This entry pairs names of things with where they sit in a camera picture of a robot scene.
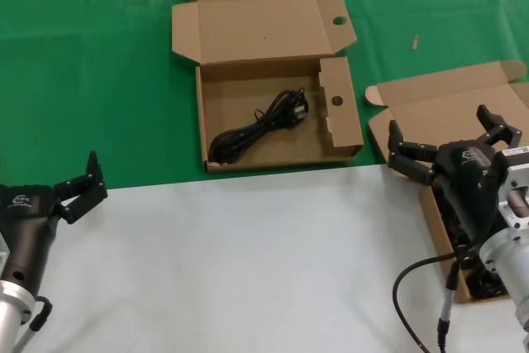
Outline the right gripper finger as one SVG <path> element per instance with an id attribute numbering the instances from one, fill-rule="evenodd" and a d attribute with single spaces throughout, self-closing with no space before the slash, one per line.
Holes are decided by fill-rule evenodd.
<path id="1" fill-rule="evenodd" d="M 477 141 L 490 146 L 502 141 L 508 145 L 508 148 L 518 147 L 522 132 L 508 125 L 502 116 L 491 113 L 484 104 L 481 104 L 478 106 L 476 117 L 485 130 Z"/>
<path id="2" fill-rule="evenodd" d="M 395 120 L 388 126 L 388 167 L 423 185 L 432 185 L 436 172 L 426 163 L 435 162 L 437 147 L 405 141 Z"/>

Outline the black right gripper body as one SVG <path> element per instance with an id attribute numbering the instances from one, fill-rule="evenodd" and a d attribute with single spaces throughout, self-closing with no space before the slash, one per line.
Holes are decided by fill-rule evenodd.
<path id="1" fill-rule="evenodd" d="M 432 168 L 442 192 L 468 235 L 477 242 L 505 239 L 508 224 L 498 210 L 498 190 L 512 156 L 476 140 L 441 145 Z"/>

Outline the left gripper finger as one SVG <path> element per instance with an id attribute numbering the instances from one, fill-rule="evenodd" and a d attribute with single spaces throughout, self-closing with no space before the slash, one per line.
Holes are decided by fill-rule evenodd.
<path id="1" fill-rule="evenodd" d="M 59 199 L 54 214 L 69 225 L 76 223 L 106 199 L 107 187 L 96 152 L 92 150 L 89 153 L 85 175 L 56 184 L 54 192 Z"/>

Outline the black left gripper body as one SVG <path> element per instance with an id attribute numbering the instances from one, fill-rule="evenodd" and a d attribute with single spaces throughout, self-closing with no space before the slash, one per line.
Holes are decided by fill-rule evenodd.
<path id="1" fill-rule="evenodd" d="M 28 292 L 40 290 L 60 219 L 55 212 L 59 203 L 50 186 L 1 187 L 1 235 L 9 249 L 2 280 Z"/>

